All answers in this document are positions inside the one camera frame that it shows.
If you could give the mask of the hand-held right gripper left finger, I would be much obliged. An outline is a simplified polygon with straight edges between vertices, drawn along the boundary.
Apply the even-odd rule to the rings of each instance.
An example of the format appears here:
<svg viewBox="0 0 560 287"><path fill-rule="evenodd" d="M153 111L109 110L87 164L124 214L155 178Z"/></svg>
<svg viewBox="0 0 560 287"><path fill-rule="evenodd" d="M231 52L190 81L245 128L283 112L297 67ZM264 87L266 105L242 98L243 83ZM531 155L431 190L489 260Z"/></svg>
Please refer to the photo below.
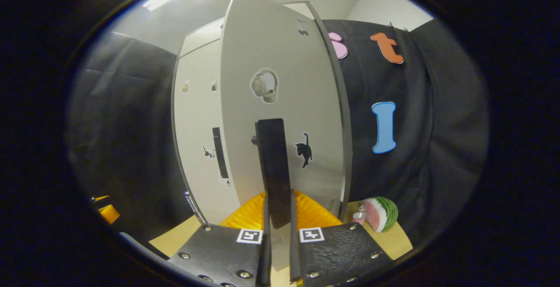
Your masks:
<svg viewBox="0 0 560 287"><path fill-rule="evenodd" d="M271 285L270 214L264 192L220 224L202 224L168 260L213 287Z"/></svg>

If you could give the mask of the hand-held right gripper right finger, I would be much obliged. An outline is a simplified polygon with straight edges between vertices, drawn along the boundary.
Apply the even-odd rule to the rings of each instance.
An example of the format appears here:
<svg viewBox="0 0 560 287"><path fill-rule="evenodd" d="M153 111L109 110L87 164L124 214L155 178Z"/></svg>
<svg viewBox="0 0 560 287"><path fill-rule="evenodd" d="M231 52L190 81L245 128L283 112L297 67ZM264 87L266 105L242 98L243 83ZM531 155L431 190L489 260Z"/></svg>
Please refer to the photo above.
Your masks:
<svg viewBox="0 0 560 287"><path fill-rule="evenodd" d="M291 191L290 280L299 287L355 287L384 275L393 261L359 223L298 227Z"/></svg>

